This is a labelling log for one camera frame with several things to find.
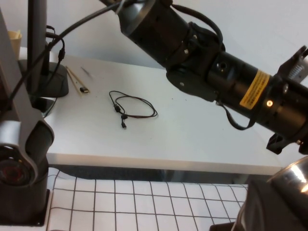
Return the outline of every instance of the yellow warning label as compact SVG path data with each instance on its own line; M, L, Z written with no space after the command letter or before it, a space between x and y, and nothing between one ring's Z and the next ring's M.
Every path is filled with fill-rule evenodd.
M258 102L263 90L269 82L270 75L258 70L254 81L252 81L250 87L248 88L245 96L240 102L240 106L247 109L253 109L253 107Z

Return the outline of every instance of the black robotic arm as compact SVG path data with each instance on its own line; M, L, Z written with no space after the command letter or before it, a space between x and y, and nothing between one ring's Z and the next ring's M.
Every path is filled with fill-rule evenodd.
M101 0L106 5L113 0ZM173 9L194 16L210 30L186 23ZM119 11L122 33L167 70L179 90L216 104L239 130L255 123L275 134L267 149L276 154L290 143L308 154L308 50L302 47L273 77L225 52L222 33L206 16L171 0L147 0ZM228 108L250 119L238 125Z

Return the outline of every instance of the chopstick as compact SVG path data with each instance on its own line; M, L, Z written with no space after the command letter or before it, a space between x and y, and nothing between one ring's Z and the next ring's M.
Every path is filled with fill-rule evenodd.
M67 69L67 73L68 73L68 76L70 77L71 81L73 82L73 85L76 89L76 91L78 92L78 94L82 97L82 93L81 91L78 89L78 86L77 84L75 83L75 81L73 80L73 77L72 77L72 73L71 73L71 70L66 66L66 69Z
M81 79L68 67L68 66L66 66L66 68L71 72L71 74L75 77L75 79L77 79L77 81L83 86L83 87L85 87L85 88L87 88L86 87L86 85L81 81Z

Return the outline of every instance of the white surface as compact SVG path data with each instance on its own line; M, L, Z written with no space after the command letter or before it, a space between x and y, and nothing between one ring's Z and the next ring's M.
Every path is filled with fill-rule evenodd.
M55 133L47 155L51 164L248 174L280 169L276 155L253 129L235 130L221 108L180 92L164 70L71 56L64 64L91 93L81 98L69 80L69 94L58 99L46 118ZM159 117L129 118L123 130L108 96L111 90L149 100ZM128 113L150 113L134 100L124 100L123 106Z
M74 182L73 189L64 187L66 181L69 184ZM93 182L95 187L87 192ZM112 182L113 192L109 192L110 187L100 187L102 191L98 190L98 182L106 185ZM144 192L148 185L151 191ZM181 188L180 191L184 192L189 188L190 193L157 193L174 187ZM85 180L50 168L48 189L52 193L44 226L0 226L0 231L137 231L137 228L139 231L196 231L197 228L207 231L213 224L235 221L246 199L246 187L247 185ZM210 194L213 193L217 199L208 197L207 191L211 191Z
M235 0L204 1L174 0L210 17L221 29L227 51L232 55L270 73L289 59L302 45L307 45L306 0ZM20 29L22 45L26 45L27 1L0 0L0 7L9 30ZM48 1L48 24L62 32L82 17L102 8L98 0ZM187 21L198 20L181 16ZM127 64L151 67L159 65L124 37L117 17L110 12L79 27L65 37L66 53ZM265 128L254 128L264 142L272 133ZM277 158L282 166L302 158L298 146L287 147Z

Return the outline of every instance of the screw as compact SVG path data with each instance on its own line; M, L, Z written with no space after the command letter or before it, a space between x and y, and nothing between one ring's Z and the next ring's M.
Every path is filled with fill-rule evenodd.
M218 63L216 65L219 71L224 72L227 69L227 64L225 62Z
M267 107L272 107L273 104L274 104L274 103L273 103L272 100L268 100L268 101L266 102Z
M286 94L289 90L289 84L285 84L283 87L283 93Z

